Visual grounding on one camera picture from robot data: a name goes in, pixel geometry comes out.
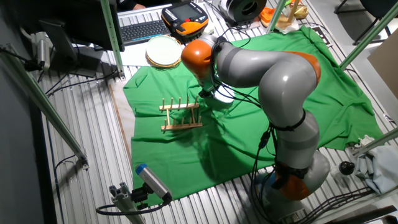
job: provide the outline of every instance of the gray robot arm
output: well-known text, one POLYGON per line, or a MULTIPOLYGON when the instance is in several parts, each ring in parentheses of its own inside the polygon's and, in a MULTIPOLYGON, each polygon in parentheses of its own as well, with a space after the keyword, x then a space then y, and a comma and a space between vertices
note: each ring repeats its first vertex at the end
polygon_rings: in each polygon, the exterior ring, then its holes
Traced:
POLYGON ((203 35, 184 48, 182 62, 205 90, 212 89, 209 86, 215 83, 209 80, 214 78, 236 88, 259 87, 261 107, 277 136, 275 177, 271 179, 278 183, 274 188, 266 188, 271 197, 280 200, 275 195, 282 194, 289 200, 301 200, 321 186, 330 165, 317 152, 318 123, 311 112, 303 109, 305 99, 320 78, 314 56, 245 50, 223 42, 222 38, 203 35), (218 76, 209 78, 213 76, 213 63, 218 76))
POLYGON ((218 78, 237 88, 259 87, 262 109, 276 128, 275 161, 291 169, 305 170, 302 181, 311 194, 325 181, 330 170, 327 159, 316 151, 318 123, 311 112, 303 109, 304 101, 317 86, 318 76, 313 65, 290 52, 245 50, 229 42, 220 46, 216 59, 218 78))

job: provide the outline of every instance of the white plate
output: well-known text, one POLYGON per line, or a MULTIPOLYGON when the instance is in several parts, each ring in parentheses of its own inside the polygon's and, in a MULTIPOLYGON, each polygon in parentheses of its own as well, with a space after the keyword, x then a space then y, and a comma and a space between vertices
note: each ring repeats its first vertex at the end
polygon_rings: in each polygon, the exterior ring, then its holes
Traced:
POLYGON ((180 60, 181 53, 181 45, 172 37, 154 37, 147 44, 147 56, 159 65, 174 64, 180 60))

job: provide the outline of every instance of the metal table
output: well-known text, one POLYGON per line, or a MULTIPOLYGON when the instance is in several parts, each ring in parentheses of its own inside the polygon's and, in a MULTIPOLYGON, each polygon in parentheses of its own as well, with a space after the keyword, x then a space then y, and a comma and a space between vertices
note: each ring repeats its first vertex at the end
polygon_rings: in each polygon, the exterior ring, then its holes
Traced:
MULTIPOLYGON (((317 23, 324 25, 320 17, 313 10, 308 0, 303 0, 308 6, 309 15, 302 23, 317 23)), ((210 20, 215 25, 215 35, 223 33, 227 26, 221 17, 215 15, 212 10, 202 5, 208 13, 210 20)), ((277 7, 276 0, 270 0, 267 7, 277 7)), ((138 22, 160 19, 161 7, 149 8, 143 11, 124 12, 119 14, 121 26, 135 24, 138 22)), ((251 37, 264 35, 267 31, 263 27, 249 30, 251 37)), ((237 33, 227 32, 226 38, 229 41, 241 40, 245 36, 237 33)), ((345 53, 333 41, 330 51, 337 62, 342 62, 345 53)), ((112 52, 106 52, 103 60, 115 64, 116 59, 112 52)), ((139 67, 124 66, 125 79, 130 79, 139 67)), ((102 71, 96 74, 97 77, 109 73, 102 71)), ((361 77, 354 72, 348 75, 362 88, 371 100, 377 123, 384 133, 391 131, 395 126, 383 118, 384 109, 374 97, 372 91, 361 77)), ((56 84, 60 75, 53 75, 43 79, 40 83, 41 89, 47 91, 56 84)), ((60 86, 70 85, 89 78, 68 75, 60 86)), ((90 164, 88 170, 82 169, 77 159, 72 158, 60 165, 57 170, 60 181, 61 201, 56 197, 57 218, 61 221, 58 204, 63 205, 65 223, 128 223, 126 217, 106 217, 97 215, 95 208, 110 204, 108 187, 126 182, 132 188, 132 170, 129 163, 129 154, 123 144, 123 137, 120 131, 117 114, 115 112, 107 81, 99 80, 82 85, 76 85, 61 90, 49 98, 53 108, 58 112, 59 120, 65 123, 70 130, 69 136, 76 137, 77 143, 84 148, 87 154, 87 161, 90 164)), ((50 154, 50 139, 54 149, 55 163, 73 154, 70 146, 64 141, 64 135, 60 136, 53 126, 45 133, 47 150, 50 154)), ((397 145, 396 141, 389 141, 389 144, 397 145)), ((320 151, 326 155, 331 165, 337 165, 341 161, 348 161, 349 155, 346 151, 321 148, 320 151)), ((327 198, 335 195, 352 192, 364 187, 362 180, 355 176, 349 176, 347 181, 337 183, 329 175, 326 182, 314 194, 303 200, 306 212, 313 210, 327 198)), ((147 223, 264 223, 259 214, 253 209, 248 198, 249 178, 248 176, 238 177, 215 187, 202 190, 185 198, 172 202, 171 206, 165 207, 155 213, 144 215, 147 223)), ((352 212, 354 209, 365 206, 379 200, 380 197, 370 195, 360 202, 351 202, 345 207, 324 214, 316 223, 325 223, 336 217, 352 212)))

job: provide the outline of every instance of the gray cloth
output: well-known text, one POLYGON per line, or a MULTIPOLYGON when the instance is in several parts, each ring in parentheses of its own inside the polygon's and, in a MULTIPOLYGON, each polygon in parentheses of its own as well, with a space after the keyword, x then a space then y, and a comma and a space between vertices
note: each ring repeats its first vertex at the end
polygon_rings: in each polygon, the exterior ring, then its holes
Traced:
POLYGON ((358 157, 355 175, 382 195, 398 186, 398 148, 378 146, 358 157))

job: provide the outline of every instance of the green tablecloth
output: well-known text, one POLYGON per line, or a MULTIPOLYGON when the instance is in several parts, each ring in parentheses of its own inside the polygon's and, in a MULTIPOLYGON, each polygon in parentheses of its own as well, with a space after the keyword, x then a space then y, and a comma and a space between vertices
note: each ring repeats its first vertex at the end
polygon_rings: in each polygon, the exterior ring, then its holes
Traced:
MULTIPOLYGON (((246 40, 237 41, 241 45, 246 40)), ((297 32, 269 34, 252 38, 245 49, 291 50, 305 52, 319 60, 322 75, 317 89, 308 97, 304 108, 316 117, 320 128, 319 146, 343 150, 347 143, 358 142, 365 134, 382 135, 376 124, 373 108, 362 90, 335 62, 321 38, 309 28, 297 32)), ((259 139, 268 127, 262 110, 252 104, 235 101, 228 109, 209 107, 213 101, 199 100, 202 128, 165 132, 166 112, 160 112, 162 98, 166 105, 171 97, 190 102, 201 90, 195 77, 181 63, 168 70, 142 67, 128 81, 124 92, 136 115, 135 134, 131 140, 132 168, 146 163, 170 188, 173 198, 181 198, 251 171, 259 139)), ((257 87, 240 89, 257 97, 257 87)), ((180 121, 190 113, 170 113, 171 120, 180 121)), ((273 143, 268 144, 274 152, 273 143)), ((260 153, 259 167, 273 164, 266 150, 260 153)), ((134 172, 134 188, 143 181, 134 172)), ((148 203, 161 200, 150 195, 148 203)))

